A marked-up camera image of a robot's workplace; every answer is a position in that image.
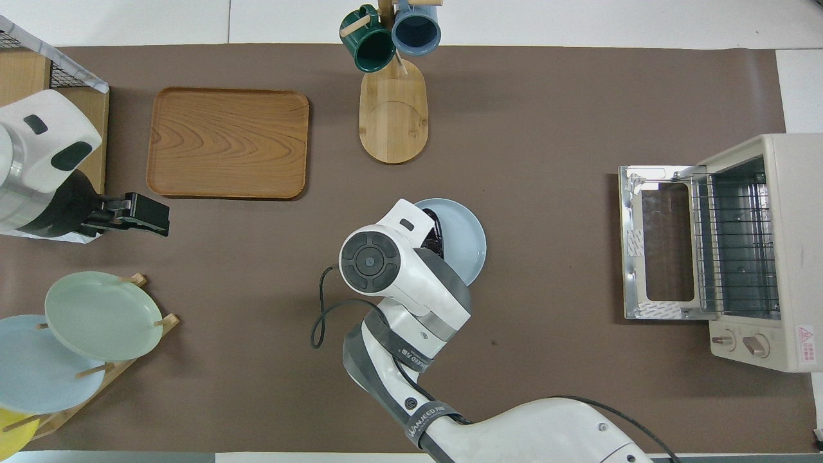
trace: light blue plate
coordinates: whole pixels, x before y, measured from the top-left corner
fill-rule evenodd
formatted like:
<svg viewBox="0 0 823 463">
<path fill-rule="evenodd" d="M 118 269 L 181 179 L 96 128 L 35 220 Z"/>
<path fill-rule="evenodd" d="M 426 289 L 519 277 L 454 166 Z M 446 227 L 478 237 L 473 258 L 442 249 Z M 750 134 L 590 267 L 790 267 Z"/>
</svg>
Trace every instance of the light blue plate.
<svg viewBox="0 0 823 463">
<path fill-rule="evenodd" d="M 486 262 L 486 234 L 466 206 L 451 199 L 423 199 L 418 208 L 435 211 L 443 230 L 444 260 L 466 286 L 472 284 Z"/>
<path fill-rule="evenodd" d="M 23 414 L 50 414 L 88 400 L 103 382 L 103 372 L 74 375 L 100 362 L 72 352 L 39 315 L 0 320 L 0 408 Z"/>
<path fill-rule="evenodd" d="M 46 318 L 66 347 L 102 362 L 149 353 L 160 342 L 163 319 L 145 291 L 116 275 L 80 272 L 59 279 L 46 294 Z"/>
</svg>

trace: dark object on plate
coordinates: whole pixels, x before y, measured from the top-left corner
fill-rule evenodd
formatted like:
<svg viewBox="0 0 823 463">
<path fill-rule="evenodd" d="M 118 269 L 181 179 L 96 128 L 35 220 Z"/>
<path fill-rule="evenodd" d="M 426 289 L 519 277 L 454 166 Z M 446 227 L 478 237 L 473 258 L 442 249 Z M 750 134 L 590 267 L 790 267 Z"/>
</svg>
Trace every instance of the dark object on plate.
<svg viewBox="0 0 823 463">
<path fill-rule="evenodd" d="M 423 247 L 440 256 L 445 260 L 445 250 L 443 248 L 443 230 L 440 228 L 440 219 L 437 218 L 435 211 L 429 208 L 423 208 L 423 212 L 435 221 L 435 226 L 429 231 L 423 240 Z"/>
</svg>

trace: blue mug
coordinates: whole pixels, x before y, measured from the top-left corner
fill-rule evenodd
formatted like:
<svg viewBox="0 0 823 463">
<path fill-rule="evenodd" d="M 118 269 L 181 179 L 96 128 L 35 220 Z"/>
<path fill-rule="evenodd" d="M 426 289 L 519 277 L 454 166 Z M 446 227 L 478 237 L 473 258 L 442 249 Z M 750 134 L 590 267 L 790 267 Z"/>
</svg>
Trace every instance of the blue mug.
<svg viewBox="0 0 823 463">
<path fill-rule="evenodd" d="M 434 51 L 440 43 L 437 7 L 412 6 L 408 0 L 399 0 L 392 41 L 400 53 L 411 56 L 422 56 Z"/>
</svg>

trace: white floor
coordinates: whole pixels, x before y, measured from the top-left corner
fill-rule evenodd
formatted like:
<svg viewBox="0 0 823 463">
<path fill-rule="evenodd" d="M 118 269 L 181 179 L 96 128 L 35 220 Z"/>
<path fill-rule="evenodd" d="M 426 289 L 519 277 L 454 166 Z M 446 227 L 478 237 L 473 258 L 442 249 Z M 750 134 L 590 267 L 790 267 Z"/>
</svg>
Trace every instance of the white floor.
<svg viewBox="0 0 823 463">
<path fill-rule="evenodd" d="M 786 132 L 823 132 L 823 50 L 778 50 Z"/>
<path fill-rule="evenodd" d="M 0 15 L 55 46 L 337 43 L 361 3 L 0 0 Z M 439 16 L 443 44 L 823 48 L 814 0 L 444 0 Z"/>
<path fill-rule="evenodd" d="M 742 454 L 712 454 L 711 456 L 738 456 Z M 707 454 L 680 454 L 679 456 L 707 456 Z M 115 461 L 117 452 L 107 451 L 22 451 L 5 460 L 6 463 L 78 463 L 81 461 Z M 665 457 L 649 454 L 651 458 Z M 432 463 L 425 453 L 279 453 L 238 452 L 218 453 L 215 463 Z"/>
</svg>

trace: oven door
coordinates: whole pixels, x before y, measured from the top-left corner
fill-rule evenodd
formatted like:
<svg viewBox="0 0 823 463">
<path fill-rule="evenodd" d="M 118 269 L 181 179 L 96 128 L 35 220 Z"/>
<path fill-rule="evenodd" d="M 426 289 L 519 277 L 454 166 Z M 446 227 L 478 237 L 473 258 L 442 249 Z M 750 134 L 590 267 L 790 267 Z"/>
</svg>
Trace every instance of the oven door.
<svg viewBox="0 0 823 463">
<path fill-rule="evenodd" d="M 626 318 L 717 318 L 706 293 L 713 272 L 702 264 L 704 171 L 701 166 L 620 168 Z"/>
</svg>

